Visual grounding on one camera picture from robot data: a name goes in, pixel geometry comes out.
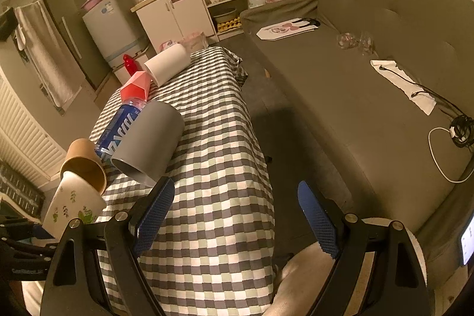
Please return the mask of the white cup with green print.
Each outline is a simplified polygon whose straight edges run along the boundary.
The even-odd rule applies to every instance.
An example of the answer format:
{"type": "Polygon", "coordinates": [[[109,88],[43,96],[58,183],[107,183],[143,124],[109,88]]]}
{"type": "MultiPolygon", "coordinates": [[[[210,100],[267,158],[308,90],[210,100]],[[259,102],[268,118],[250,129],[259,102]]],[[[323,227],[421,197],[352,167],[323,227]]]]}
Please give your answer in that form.
{"type": "Polygon", "coordinates": [[[72,171],[66,171],[47,210],[43,228],[59,240],[71,220],[79,218],[84,224],[91,224],[106,206],[93,186],[72,171]]]}

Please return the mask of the brown paper cup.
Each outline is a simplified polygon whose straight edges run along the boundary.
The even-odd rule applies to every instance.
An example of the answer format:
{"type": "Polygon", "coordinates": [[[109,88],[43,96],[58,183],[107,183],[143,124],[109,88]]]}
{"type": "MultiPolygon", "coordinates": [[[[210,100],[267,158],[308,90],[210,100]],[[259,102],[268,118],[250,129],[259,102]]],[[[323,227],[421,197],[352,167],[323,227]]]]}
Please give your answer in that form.
{"type": "Polygon", "coordinates": [[[69,146],[65,160],[60,169],[60,177],[71,171],[84,179],[100,195],[107,188],[107,176],[99,156],[95,152],[95,144],[89,139],[75,139],[69,146]]]}

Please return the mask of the plain white cup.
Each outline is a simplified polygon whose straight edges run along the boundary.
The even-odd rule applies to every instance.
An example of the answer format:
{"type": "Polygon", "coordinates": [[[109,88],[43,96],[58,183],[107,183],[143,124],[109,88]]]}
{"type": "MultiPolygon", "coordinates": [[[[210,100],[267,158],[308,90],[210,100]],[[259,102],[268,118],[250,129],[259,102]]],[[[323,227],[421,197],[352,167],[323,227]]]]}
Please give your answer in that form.
{"type": "Polygon", "coordinates": [[[174,44],[144,63],[155,85],[163,86],[190,65],[190,53],[182,44],[174,44]]]}

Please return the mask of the lit device screen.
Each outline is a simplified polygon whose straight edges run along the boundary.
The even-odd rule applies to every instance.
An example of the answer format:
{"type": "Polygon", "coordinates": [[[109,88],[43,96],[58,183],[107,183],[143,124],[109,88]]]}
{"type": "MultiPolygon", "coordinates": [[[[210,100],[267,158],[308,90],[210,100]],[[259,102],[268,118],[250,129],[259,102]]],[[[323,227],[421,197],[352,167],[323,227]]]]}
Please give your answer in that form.
{"type": "Polygon", "coordinates": [[[462,265],[467,265],[474,254],[474,217],[471,216],[459,237],[462,265]]]}

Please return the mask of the silver suitcase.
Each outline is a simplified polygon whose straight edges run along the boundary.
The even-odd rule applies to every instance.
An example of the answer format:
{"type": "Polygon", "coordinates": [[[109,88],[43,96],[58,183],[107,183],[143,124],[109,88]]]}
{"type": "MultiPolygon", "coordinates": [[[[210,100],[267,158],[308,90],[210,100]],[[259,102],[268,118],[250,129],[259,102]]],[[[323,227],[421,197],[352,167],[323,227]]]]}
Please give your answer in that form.
{"type": "Polygon", "coordinates": [[[6,194],[27,215],[41,217],[44,194],[7,163],[1,161],[1,193],[6,194]]]}

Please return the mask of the white louvered wardrobe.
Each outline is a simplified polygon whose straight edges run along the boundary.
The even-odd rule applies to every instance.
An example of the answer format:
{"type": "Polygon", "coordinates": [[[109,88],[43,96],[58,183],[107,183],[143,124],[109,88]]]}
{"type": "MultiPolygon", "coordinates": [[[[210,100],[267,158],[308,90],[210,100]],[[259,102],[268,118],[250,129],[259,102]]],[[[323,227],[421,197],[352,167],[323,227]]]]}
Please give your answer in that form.
{"type": "Polygon", "coordinates": [[[40,188],[57,178],[65,150],[26,110],[1,77],[1,160],[40,188]]]}

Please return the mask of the blue drink can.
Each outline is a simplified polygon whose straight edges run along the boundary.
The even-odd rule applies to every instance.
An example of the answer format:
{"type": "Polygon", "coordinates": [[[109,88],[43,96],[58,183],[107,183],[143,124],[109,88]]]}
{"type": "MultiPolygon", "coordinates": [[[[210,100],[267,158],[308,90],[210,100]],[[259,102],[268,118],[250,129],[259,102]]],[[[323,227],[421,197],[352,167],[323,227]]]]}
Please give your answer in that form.
{"type": "Polygon", "coordinates": [[[147,102],[139,98],[125,100],[96,141],[95,152],[102,163],[109,163],[114,152],[140,115],[147,102]]]}

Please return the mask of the olive green sofa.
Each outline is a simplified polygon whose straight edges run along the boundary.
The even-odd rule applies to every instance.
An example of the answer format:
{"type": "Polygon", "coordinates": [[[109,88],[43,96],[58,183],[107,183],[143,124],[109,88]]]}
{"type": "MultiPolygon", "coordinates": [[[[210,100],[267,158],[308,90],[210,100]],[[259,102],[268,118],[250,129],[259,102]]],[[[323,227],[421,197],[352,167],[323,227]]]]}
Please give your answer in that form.
{"type": "Polygon", "coordinates": [[[473,214],[473,150],[453,144],[448,106],[426,116],[337,36],[367,31],[375,55],[473,113],[472,0],[284,0],[241,14],[244,31],[339,171],[356,210],[402,221],[418,238],[431,288],[461,264],[473,214]],[[317,30],[263,41],[263,27],[310,17],[317,30]]]}

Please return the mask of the red thermos bottle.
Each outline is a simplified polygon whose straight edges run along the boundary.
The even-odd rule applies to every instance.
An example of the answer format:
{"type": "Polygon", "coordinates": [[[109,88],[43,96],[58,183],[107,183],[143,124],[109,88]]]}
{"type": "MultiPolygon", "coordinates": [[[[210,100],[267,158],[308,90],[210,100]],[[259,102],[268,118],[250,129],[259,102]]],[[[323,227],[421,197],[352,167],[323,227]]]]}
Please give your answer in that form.
{"type": "Polygon", "coordinates": [[[130,76],[133,76],[138,72],[137,62],[135,61],[135,59],[132,56],[130,56],[128,54],[124,54],[123,55],[123,62],[124,62],[124,67],[125,67],[125,69],[127,70],[127,72],[129,73],[130,76]]]}

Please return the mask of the clear glass on sofa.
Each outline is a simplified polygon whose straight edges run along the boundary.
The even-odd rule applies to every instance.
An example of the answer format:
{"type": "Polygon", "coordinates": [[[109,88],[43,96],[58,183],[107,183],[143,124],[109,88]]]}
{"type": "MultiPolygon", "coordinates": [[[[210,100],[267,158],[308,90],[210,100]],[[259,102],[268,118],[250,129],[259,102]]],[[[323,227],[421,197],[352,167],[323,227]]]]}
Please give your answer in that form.
{"type": "Polygon", "coordinates": [[[372,55],[374,53],[374,37],[367,31],[361,32],[358,40],[358,50],[362,55],[372,55]]]}
{"type": "Polygon", "coordinates": [[[337,36],[337,45],[342,50],[348,50],[357,47],[359,45],[359,40],[354,34],[345,32],[337,36]]]}

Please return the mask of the hanging grey towel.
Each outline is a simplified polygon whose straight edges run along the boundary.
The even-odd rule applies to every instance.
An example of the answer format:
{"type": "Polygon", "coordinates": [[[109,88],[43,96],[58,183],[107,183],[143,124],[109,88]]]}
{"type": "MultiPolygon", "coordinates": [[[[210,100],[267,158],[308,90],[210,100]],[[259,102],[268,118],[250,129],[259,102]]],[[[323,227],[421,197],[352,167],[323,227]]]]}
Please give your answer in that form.
{"type": "Polygon", "coordinates": [[[26,53],[52,98],[67,111],[82,89],[85,76],[41,0],[15,8],[18,49],[26,53]]]}

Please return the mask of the small printed carton box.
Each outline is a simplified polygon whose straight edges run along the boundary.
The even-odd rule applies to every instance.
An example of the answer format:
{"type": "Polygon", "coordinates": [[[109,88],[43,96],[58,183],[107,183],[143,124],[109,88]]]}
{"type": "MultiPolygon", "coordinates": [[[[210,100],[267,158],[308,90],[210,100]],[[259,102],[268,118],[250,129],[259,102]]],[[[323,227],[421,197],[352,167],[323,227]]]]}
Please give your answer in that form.
{"type": "Polygon", "coordinates": [[[162,44],[160,45],[159,51],[160,51],[160,52],[165,51],[165,50],[167,50],[168,48],[170,48],[170,47],[172,47],[172,46],[174,46],[174,45],[176,45],[176,44],[177,44],[176,41],[174,41],[174,40],[168,40],[168,41],[166,41],[166,42],[164,42],[164,43],[162,43],[162,44]]]}

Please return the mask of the white washing machine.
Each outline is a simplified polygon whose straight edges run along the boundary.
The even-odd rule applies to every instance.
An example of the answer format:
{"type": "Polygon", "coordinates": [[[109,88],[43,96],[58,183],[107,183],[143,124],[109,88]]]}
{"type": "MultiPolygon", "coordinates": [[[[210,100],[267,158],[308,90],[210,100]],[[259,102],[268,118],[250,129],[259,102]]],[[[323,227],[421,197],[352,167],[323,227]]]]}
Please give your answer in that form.
{"type": "Polygon", "coordinates": [[[135,0],[102,0],[83,21],[107,64],[116,69],[125,54],[135,57],[149,45],[138,16],[132,12],[135,0]]]}

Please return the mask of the white kitchen cabinet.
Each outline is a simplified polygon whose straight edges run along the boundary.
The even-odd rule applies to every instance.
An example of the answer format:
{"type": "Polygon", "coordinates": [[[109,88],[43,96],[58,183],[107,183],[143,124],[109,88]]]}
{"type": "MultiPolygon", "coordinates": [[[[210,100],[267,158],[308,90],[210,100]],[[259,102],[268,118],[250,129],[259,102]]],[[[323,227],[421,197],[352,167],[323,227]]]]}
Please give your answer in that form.
{"type": "Polygon", "coordinates": [[[132,7],[155,51],[164,42],[178,42],[202,33],[212,44],[219,41],[205,0],[144,0],[132,7]]]}

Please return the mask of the pink basin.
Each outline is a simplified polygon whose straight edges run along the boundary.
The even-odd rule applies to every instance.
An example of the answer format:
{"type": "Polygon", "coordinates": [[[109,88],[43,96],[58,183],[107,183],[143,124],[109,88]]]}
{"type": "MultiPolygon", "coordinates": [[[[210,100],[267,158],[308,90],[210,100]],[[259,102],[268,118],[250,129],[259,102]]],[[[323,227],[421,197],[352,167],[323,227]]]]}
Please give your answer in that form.
{"type": "Polygon", "coordinates": [[[95,6],[97,6],[101,1],[103,1],[103,0],[88,0],[88,1],[85,1],[85,3],[82,4],[81,8],[82,8],[85,12],[88,12],[88,11],[90,11],[92,8],[94,8],[95,6]]]}

